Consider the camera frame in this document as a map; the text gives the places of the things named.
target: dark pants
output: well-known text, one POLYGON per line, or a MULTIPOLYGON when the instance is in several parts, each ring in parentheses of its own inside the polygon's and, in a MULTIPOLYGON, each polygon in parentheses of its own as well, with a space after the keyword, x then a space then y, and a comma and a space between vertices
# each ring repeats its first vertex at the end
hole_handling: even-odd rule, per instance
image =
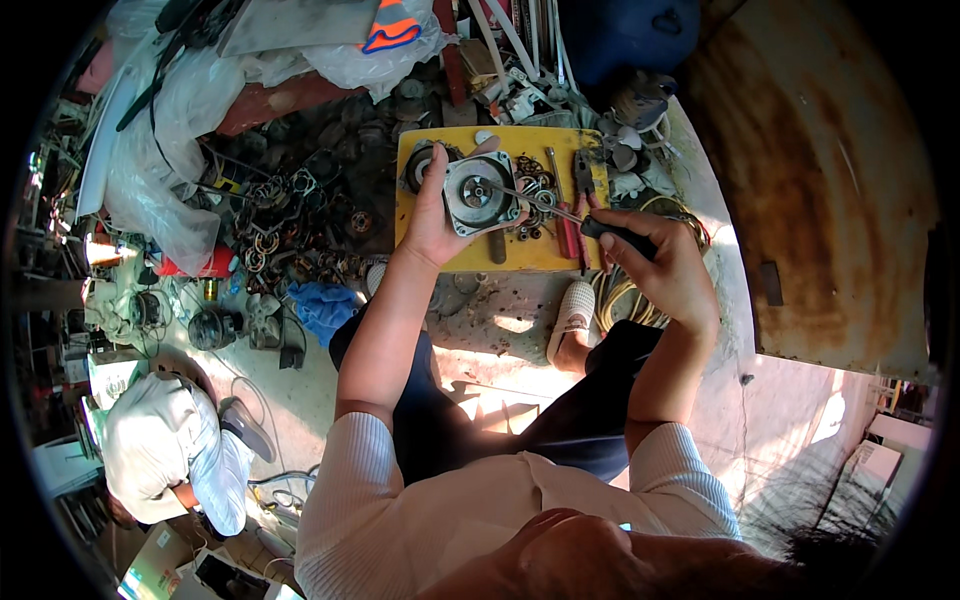
MULTIPOLYGON (((330 358, 337 370, 366 308, 330 340, 330 358)), ((629 463, 623 441, 627 402, 634 378, 660 334, 654 327, 616 323, 607 338, 590 351, 586 377, 554 400, 520 435, 491 438, 481 435, 434 381, 430 369, 433 346, 430 336, 422 332, 407 385, 394 409, 394 448, 404 484, 409 486, 485 456, 522 450, 557 465, 582 468, 610 482, 629 463)))

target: striped shirt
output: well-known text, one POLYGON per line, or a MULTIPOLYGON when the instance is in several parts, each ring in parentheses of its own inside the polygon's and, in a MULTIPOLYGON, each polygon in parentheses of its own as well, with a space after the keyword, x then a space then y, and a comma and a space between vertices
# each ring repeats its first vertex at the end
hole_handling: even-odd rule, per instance
POLYGON ((677 423, 636 448, 629 491, 529 452, 404 488, 386 425, 349 413, 330 428, 303 508, 296 578, 308 598, 409 598, 558 507, 647 534, 739 539, 723 484, 677 423))

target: screwdriver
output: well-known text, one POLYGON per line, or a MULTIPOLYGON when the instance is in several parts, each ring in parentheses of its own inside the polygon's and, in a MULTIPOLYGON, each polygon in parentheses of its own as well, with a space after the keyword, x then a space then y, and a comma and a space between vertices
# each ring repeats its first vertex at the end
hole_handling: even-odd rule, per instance
POLYGON ((485 178, 481 178, 481 181, 478 181, 478 183, 480 183, 481 185, 483 185, 484 183, 488 184, 490 187, 494 189, 498 189, 501 192, 510 194, 511 196, 516 196, 521 200, 527 201, 533 206, 542 208, 544 210, 549 210, 550 212, 554 213, 558 217, 563 217, 568 221, 572 221, 580 225, 580 232, 583 233, 586 237, 599 239, 600 236, 604 233, 612 233, 613 235, 619 236, 620 238, 623 239, 623 241, 627 242, 628 244, 636 248, 637 251, 640 252, 640 254, 647 260, 652 261, 654 259, 654 256, 657 255, 657 246, 654 245, 654 243, 651 242, 650 238, 647 237, 646 235, 640 235, 639 233, 630 231, 627 228, 619 228, 613 225, 607 225, 606 223, 600 223, 599 221, 597 221, 596 219, 594 219, 589 215, 587 215, 586 219, 581 219, 580 217, 574 216, 569 212, 566 212, 565 210, 560 210, 559 208, 557 208, 552 204, 537 200, 536 198, 527 196, 526 194, 522 194, 520 192, 517 192, 516 190, 512 190, 509 187, 500 185, 496 181, 491 181, 485 178))

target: orange safety vest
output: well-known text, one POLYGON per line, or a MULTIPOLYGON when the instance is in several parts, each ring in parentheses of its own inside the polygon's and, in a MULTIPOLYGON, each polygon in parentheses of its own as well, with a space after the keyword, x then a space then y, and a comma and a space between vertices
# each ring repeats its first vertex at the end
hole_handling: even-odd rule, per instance
POLYGON ((403 8, 401 0, 380 0, 367 43, 358 44, 360 51, 370 54, 377 50, 397 48, 420 37, 420 24, 403 8))

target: pliers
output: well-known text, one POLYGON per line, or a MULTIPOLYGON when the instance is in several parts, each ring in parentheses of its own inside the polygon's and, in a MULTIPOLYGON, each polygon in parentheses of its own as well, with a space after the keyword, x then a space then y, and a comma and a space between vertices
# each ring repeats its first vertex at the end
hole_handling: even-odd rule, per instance
MULTIPOLYGON (((573 214, 578 217, 583 215, 584 204, 587 204, 589 208, 602 208, 593 188, 593 174, 590 171, 590 161, 586 150, 578 150, 573 155, 573 180, 577 184, 577 202, 573 205, 573 214)), ((580 246, 580 255, 583 257, 581 269, 589 269, 590 255, 587 251, 587 238, 580 231, 577 231, 577 244, 580 246)), ((612 264, 603 247, 600 248, 600 267, 604 273, 610 274, 612 264)))

